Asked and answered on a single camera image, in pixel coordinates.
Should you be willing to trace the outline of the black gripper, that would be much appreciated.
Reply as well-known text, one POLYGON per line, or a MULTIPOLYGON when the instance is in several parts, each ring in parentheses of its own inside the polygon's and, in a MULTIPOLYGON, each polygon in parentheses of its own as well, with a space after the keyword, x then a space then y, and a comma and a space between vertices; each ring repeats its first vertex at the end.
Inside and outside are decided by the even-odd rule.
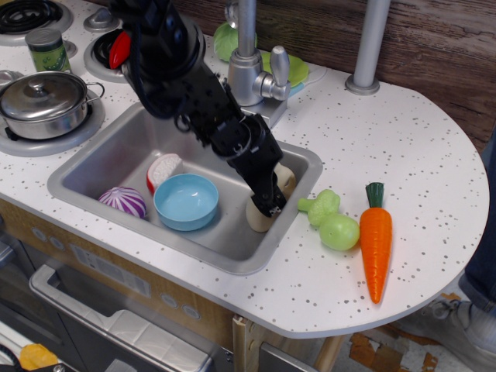
POLYGON ((210 140, 212 150, 250 187, 262 215, 272 217, 284 208, 287 178, 274 170, 283 153, 261 115, 233 118, 217 126, 210 140))

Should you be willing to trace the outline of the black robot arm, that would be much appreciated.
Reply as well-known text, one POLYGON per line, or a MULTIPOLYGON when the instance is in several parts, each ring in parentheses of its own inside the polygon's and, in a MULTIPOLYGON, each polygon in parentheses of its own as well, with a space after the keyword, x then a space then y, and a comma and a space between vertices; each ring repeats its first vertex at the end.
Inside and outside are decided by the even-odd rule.
POLYGON ((171 1, 112 1, 110 11, 131 38, 123 73, 143 107, 211 146, 248 184, 263 215, 280 212, 286 198, 274 168, 282 151, 262 116, 243 113, 205 64, 199 26, 171 1))

